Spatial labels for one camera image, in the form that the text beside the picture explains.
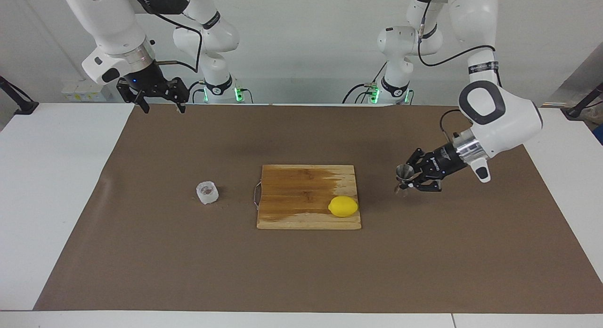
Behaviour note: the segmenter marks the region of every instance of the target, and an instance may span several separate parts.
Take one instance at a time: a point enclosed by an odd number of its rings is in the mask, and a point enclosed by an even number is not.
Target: white table surface
[[[0,328],[603,328],[603,315],[31,312],[132,107],[42,104],[0,132]],[[603,280],[603,146],[560,111],[541,113],[526,149]]]

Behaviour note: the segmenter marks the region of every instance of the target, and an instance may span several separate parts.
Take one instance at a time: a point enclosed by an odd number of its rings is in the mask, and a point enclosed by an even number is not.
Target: brown table mat
[[[603,313],[524,148],[491,160],[488,184],[464,169],[443,193],[394,195],[396,165],[444,144],[446,110],[136,108],[35,309]],[[353,164],[362,229],[256,229],[263,164]],[[217,203],[197,199],[203,180]]]

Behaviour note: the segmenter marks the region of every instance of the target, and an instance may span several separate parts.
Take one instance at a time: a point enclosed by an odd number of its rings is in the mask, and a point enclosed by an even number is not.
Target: cutting board handle
[[[258,195],[262,196],[262,180],[256,184],[256,187],[253,189],[253,203],[256,205],[256,210],[260,210],[260,200],[258,199]]]

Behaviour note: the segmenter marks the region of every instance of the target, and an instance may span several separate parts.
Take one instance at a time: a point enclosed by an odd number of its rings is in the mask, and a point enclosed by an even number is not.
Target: black stand
[[[588,94],[583,100],[580,101],[575,107],[562,107],[562,113],[565,117],[570,121],[577,121],[584,110],[590,103],[592,103],[595,98],[603,94],[603,83],[599,84],[593,91]]]
[[[9,83],[4,77],[0,75],[0,88],[6,92],[6,94],[17,103],[19,110],[15,111],[15,115],[31,115],[39,105],[38,102],[33,100],[24,100],[21,95],[13,89],[13,85]]]

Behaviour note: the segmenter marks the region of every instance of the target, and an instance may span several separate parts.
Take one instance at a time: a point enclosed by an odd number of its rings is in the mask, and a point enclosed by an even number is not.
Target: metal handle
[[[262,181],[260,180],[256,187],[253,189],[253,203],[256,205],[256,210],[260,210],[260,201],[258,200],[258,189],[261,189]]]

